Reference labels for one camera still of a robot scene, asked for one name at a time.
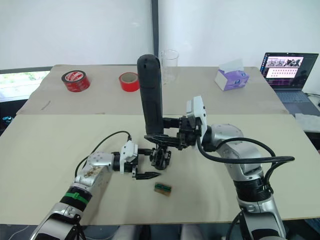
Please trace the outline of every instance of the laptop screen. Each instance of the laptop screen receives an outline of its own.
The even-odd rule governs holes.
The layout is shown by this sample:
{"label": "laptop screen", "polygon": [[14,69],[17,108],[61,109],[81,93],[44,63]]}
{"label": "laptop screen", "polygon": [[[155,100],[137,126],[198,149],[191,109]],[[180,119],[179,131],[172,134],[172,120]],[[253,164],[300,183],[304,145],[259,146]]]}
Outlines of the laptop screen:
{"label": "laptop screen", "polygon": [[301,90],[318,53],[266,52],[260,72],[273,89]]}

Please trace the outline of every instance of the laptop keyboard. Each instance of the laptop keyboard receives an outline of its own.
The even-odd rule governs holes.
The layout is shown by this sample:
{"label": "laptop keyboard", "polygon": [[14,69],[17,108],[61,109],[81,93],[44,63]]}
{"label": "laptop keyboard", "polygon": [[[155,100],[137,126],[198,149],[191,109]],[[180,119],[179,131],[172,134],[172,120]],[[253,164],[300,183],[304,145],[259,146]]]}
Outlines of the laptop keyboard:
{"label": "laptop keyboard", "polygon": [[308,103],[309,98],[302,91],[276,91],[281,102],[288,103]]}

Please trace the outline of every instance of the laptop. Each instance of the laptop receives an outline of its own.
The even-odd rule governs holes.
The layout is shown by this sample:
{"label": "laptop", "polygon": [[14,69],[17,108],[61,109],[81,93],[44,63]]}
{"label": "laptop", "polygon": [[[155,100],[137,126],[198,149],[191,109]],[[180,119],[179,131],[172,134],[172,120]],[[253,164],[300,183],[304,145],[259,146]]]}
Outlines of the laptop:
{"label": "laptop", "polygon": [[266,52],[260,72],[290,114],[320,116],[302,91],[318,53]]}

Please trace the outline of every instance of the table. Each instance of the table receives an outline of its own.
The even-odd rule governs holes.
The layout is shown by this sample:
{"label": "table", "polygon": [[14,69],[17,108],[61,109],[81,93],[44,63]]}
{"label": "table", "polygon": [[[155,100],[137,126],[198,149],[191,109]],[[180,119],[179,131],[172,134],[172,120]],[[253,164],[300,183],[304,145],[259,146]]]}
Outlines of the table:
{"label": "table", "polygon": [[[86,72],[91,85],[70,92],[61,76],[71,70]],[[208,114],[287,114],[258,68],[245,67],[250,75],[244,88],[221,91],[214,79],[218,67],[179,67],[175,82],[162,86],[163,113],[183,115],[186,102],[201,95]],[[142,115],[140,91],[125,92],[119,76],[137,72],[135,65],[56,65],[17,114],[135,114]]]}
{"label": "table", "polygon": [[320,101],[320,96],[308,96],[310,101],[315,105],[315,107],[320,111],[320,106],[318,105]]}
{"label": "table", "polygon": [[[320,157],[293,116],[217,114],[208,115],[207,122],[234,124],[277,156],[294,156],[294,162],[277,168],[271,177],[279,213],[283,219],[320,216]],[[144,126],[142,115],[18,115],[0,137],[0,224],[39,224],[65,194],[78,162],[105,136],[127,130],[139,147],[152,147],[143,139]],[[173,136],[174,130],[167,133]],[[118,151],[126,138],[114,136],[100,150]],[[141,170],[155,170],[147,157],[141,157]],[[155,182],[172,185],[171,196],[154,192]],[[231,221],[238,212],[236,190],[224,164],[189,147],[172,149],[169,167],[157,178],[135,180],[114,173],[90,224],[217,223]]]}

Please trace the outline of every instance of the black cylindrical object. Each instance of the black cylindrical object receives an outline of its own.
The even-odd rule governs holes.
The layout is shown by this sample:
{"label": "black cylindrical object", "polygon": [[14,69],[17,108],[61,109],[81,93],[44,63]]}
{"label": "black cylindrical object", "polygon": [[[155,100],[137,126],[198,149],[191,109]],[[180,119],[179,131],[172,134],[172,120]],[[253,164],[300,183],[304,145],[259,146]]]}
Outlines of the black cylindrical object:
{"label": "black cylindrical object", "polygon": [[147,135],[163,134],[161,69],[159,59],[151,54],[141,56],[137,63],[140,94]]}
{"label": "black cylindrical object", "polygon": [[92,195],[90,192],[75,186],[71,186],[60,200],[60,203],[71,205],[83,212],[91,198]]}
{"label": "black cylindrical object", "polygon": [[259,202],[271,197],[268,188],[261,178],[250,181],[233,181],[236,193],[242,201]]}
{"label": "black cylindrical object", "polygon": [[[113,158],[112,170],[115,172],[119,172],[120,171],[120,153],[114,152],[113,155],[114,155],[114,158]],[[131,164],[131,163],[132,162],[125,162],[124,163],[124,172],[125,173],[132,172],[133,164]]]}

